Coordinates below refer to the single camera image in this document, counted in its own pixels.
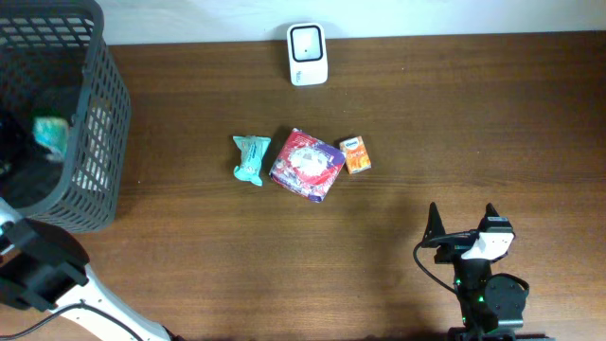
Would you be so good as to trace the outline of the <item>orange tissue pack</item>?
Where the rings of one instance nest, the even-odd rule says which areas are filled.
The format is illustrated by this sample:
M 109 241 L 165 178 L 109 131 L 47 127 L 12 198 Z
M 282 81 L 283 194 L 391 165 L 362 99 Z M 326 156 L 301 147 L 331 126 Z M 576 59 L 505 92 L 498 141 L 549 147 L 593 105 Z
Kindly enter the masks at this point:
M 345 153 L 349 174 L 366 171 L 371 168 L 371 161 L 365 147 L 365 142 L 360 136 L 341 141 L 339 147 Z

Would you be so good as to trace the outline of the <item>red purple snack bag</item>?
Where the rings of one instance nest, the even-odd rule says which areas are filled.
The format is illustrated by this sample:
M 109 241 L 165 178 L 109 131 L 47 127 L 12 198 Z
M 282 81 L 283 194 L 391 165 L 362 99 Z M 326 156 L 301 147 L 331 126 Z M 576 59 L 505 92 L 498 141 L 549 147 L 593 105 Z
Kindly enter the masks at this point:
M 345 165 L 345 153 L 293 128 L 270 169 L 270 178 L 285 189 L 321 203 Z

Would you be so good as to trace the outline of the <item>mint green wipes pack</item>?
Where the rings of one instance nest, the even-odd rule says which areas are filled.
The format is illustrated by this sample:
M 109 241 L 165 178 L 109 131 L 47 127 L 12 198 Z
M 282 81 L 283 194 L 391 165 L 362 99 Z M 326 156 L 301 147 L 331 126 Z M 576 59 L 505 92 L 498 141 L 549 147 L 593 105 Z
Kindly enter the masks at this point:
M 234 168 L 234 176 L 240 181 L 261 187 L 262 160 L 271 144 L 271 138 L 248 135 L 234 136 L 233 140 L 241 151 L 241 163 Z

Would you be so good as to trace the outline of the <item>teal small tissue pack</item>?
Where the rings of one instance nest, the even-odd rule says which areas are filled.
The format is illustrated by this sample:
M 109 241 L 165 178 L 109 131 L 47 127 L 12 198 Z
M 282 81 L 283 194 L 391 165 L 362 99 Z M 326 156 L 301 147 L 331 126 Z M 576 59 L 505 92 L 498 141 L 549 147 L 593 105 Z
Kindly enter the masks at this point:
M 69 140 L 69 124 L 60 117 L 36 117 L 33 124 L 34 140 L 49 150 L 46 158 L 52 162 L 63 162 Z

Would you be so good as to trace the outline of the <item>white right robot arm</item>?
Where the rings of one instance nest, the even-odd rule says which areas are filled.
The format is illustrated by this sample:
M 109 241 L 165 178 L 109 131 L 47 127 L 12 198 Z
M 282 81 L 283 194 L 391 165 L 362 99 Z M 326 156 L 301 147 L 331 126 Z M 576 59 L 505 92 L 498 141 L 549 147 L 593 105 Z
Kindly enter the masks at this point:
M 420 270 L 455 295 L 461 310 L 461 327 L 447 332 L 449 340 L 514 340 L 524 325 L 523 311 L 529 284 L 511 274 L 494 274 L 491 266 L 503 259 L 515 239 L 508 218 L 499 215 L 492 204 L 476 229 L 448 234 L 437 205 L 429 207 L 428 221 L 421 242 L 413 250 Z M 451 264 L 454 280 L 447 284 L 422 266 L 421 248 L 436 251 L 436 264 Z

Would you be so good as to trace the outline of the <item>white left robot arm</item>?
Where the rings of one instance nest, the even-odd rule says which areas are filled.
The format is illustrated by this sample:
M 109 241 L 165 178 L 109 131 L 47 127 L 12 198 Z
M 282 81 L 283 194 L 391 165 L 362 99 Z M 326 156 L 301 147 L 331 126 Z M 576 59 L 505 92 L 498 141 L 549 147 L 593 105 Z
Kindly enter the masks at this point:
M 64 317 L 100 340 L 182 337 L 137 313 L 94 273 L 82 245 L 67 231 L 25 218 L 1 202 L 1 303 L 49 316 L 3 340 L 16 340 Z

